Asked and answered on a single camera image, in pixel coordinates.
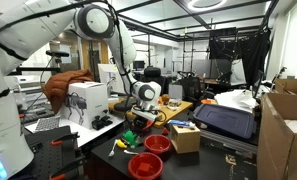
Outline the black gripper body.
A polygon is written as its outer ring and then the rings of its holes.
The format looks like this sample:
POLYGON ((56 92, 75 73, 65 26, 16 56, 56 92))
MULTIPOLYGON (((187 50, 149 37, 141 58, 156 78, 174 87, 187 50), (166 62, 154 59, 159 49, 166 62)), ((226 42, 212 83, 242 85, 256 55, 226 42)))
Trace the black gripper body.
POLYGON ((148 131, 148 129, 152 126, 152 124, 153 124, 152 120, 146 119, 141 116, 137 116, 132 121, 130 129, 134 134, 142 135, 148 131))

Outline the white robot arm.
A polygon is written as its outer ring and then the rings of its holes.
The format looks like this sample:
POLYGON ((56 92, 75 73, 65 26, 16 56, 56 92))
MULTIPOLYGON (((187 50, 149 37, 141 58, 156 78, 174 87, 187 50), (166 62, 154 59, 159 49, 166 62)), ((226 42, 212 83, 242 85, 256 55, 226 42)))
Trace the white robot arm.
POLYGON ((34 153, 22 133, 19 112, 5 77, 38 50, 65 31, 76 36, 104 40, 124 85, 139 106, 138 116, 155 119, 161 87, 136 80, 130 65, 136 49, 128 28, 115 8, 103 0, 24 0, 0 14, 0 180, 8 180, 26 168, 34 153))

